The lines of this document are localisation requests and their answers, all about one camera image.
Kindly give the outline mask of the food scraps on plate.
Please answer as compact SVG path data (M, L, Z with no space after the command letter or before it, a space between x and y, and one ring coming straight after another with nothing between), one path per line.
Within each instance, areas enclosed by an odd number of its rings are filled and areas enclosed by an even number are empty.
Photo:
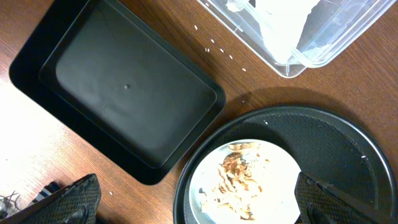
M215 180L200 190L200 210L218 223L258 222L264 196L266 158L257 142L228 144L227 155L211 173Z

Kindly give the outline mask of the clear plastic waste bin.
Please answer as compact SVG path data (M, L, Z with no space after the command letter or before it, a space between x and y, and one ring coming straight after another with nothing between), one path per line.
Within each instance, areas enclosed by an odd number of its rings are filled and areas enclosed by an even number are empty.
M265 48L256 1L199 0L234 36L284 78L306 68L325 66L373 25L395 0L319 0L304 25L299 43L286 64L277 63Z

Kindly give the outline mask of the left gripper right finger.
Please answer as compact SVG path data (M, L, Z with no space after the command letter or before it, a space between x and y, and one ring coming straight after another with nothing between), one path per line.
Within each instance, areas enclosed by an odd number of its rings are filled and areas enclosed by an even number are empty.
M303 172L298 175L294 194L303 224L397 224L396 217Z

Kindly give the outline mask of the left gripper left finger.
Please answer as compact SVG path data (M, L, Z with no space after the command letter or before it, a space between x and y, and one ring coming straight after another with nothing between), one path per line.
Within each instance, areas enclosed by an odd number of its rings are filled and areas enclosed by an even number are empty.
M101 188L96 174L88 174L74 183L48 194L1 223L66 224L98 223L96 217Z

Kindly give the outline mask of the white napkin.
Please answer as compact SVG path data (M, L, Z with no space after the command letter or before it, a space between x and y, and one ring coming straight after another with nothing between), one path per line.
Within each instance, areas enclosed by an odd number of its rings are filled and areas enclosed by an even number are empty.
M319 0L258 0L254 11L265 48L279 64L287 64L304 25Z

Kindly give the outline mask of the black rectangular tray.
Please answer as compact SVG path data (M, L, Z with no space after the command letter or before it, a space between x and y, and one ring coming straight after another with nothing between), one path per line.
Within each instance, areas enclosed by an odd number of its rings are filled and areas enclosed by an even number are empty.
M55 1L9 69L16 88L140 183L159 183L224 90L119 1Z

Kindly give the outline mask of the round black serving tray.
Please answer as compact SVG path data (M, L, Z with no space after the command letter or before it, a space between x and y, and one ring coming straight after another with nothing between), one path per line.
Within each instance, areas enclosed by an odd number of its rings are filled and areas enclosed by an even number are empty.
M211 151L240 139L259 139L286 150L308 175L327 181L391 218L397 186L380 147L357 125L329 111L274 106L242 114L206 139L186 163L175 191L174 223L194 223L188 186Z

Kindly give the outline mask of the grey plate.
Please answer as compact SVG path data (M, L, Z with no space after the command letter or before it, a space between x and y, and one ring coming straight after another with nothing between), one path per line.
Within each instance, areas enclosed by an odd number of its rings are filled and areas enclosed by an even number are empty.
M300 210L294 195L300 167L285 150L275 144L258 139L241 139L225 143L211 150L196 166L188 188L190 211L196 223L218 223L200 210L200 190L210 186L215 175L211 173L216 163L227 155L228 144L257 142L263 146L266 158L264 196L260 199L261 218L258 222L235 223L295 223Z

